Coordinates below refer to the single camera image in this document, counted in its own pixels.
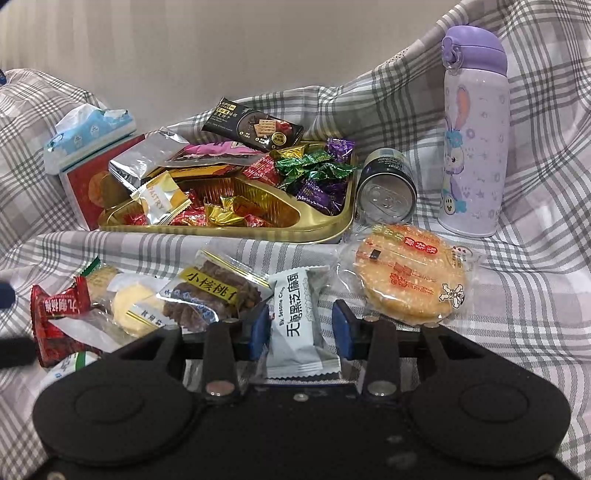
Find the checkered fabric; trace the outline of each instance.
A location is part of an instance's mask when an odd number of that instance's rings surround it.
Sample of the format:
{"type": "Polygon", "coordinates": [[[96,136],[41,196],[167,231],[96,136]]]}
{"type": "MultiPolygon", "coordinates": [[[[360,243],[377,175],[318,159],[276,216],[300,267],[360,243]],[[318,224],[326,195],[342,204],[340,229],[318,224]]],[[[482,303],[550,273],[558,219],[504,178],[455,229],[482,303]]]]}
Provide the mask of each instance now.
{"type": "MultiPolygon", "coordinates": [[[[307,140],[353,139],[360,158],[383,145],[406,153],[419,188],[414,222],[487,255],[473,312],[450,326],[565,393],[573,413],[559,457],[582,477],[591,477],[590,25],[591,5],[583,0],[467,0],[409,48],[346,85],[241,100],[305,125],[307,140]],[[485,240],[460,239],[442,232],[435,221],[444,131],[439,42],[457,24],[495,32],[509,57],[513,138],[501,226],[485,240]]],[[[95,255],[126,270],[162,276],[190,263],[207,239],[47,233],[71,227],[73,219],[59,185],[41,173],[41,137],[48,137],[51,125],[76,102],[93,97],[43,74],[13,71],[7,76],[9,85],[0,88],[0,154],[6,159],[0,166],[0,245],[6,252],[0,275],[17,289],[18,303],[0,314],[2,334],[30,332],[31,284],[57,292],[95,255]],[[13,85],[18,78],[23,85],[13,85]],[[30,82],[33,78],[40,80],[30,82]],[[49,94],[50,87],[56,93],[49,94]],[[26,92],[25,106],[5,100],[5,88],[26,92]]],[[[172,128],[192,142],[215,140],[200,131],[209,114],[172,128]]],[[[216,244],[264,271],[327,263],[335,251],[330,245],[234,239],[216,244]]],[[[363,307],[362,299],[338,283],[323,293],[322,328],[331,345],[329,309],[338,297],[356,314],[363,307]]],[[[0,475],[5,480],[25,477],[45,459],[30,423],[42,374],[39,367],[0,373],[0,475]]]]}

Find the cartoon rabbit print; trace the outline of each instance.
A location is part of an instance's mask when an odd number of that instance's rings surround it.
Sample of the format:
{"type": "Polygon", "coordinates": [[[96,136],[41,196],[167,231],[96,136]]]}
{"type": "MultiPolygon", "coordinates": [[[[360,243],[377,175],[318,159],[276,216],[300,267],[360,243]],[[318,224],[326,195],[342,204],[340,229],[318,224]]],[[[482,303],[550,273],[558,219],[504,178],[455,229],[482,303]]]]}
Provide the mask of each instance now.
{"type": "Polygon", "coordinates": [[[445,132],[444,142],[444,160],[443,160],[443,187],[441,188],[441,201],[446,214],[464,213],[466,211],[466,201],[463,200],[462,191],[457,184],[455,175],[459,175],[464,170],[464,151],[462,149],[463,138],[460,132],[466,124],[470,115],[470,96],[464,86],[457,88],[456,95],[457,118],[452,127],[452,122],[446,116],[447,130],[445,132]]]}

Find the beige wall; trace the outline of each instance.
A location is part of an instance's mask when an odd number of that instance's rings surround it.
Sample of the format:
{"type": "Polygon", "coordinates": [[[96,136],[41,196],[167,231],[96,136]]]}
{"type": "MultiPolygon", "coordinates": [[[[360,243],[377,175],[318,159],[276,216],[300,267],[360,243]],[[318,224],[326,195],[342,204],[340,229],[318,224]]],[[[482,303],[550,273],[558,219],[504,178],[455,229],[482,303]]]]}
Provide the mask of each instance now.
{"type": "Polygon", "coordinates": [[[454,0],[12,0],[0,66],[44,70],[143,129],[232,99],[340,85],[421,36],[454,0]]]}

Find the thermos bottle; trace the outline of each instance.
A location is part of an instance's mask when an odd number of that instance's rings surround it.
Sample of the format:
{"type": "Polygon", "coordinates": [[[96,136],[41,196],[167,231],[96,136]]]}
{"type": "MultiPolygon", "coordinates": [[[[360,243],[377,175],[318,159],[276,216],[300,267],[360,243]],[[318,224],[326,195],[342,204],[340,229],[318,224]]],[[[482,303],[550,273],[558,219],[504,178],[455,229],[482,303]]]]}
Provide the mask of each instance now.
{"type": "Polygon", "coordinates": [[[478,27],[452,27],[441,42],[446,131],[439,222],[464,236],[496,232],[509,142],[507,57],[478,27]]]}

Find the beverage can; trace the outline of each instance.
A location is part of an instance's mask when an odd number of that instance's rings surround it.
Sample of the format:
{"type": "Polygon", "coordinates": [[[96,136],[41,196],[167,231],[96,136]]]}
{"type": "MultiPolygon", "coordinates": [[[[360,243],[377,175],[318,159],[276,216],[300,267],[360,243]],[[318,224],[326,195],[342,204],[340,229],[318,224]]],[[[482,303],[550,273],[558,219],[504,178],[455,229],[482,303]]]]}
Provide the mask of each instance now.
{"type": "Polygon", "coordinates": [[[405,223],[417,206],[407,158],[393,148],[371,152],[357,183],[357,208],[369,223],[405,223]]]}

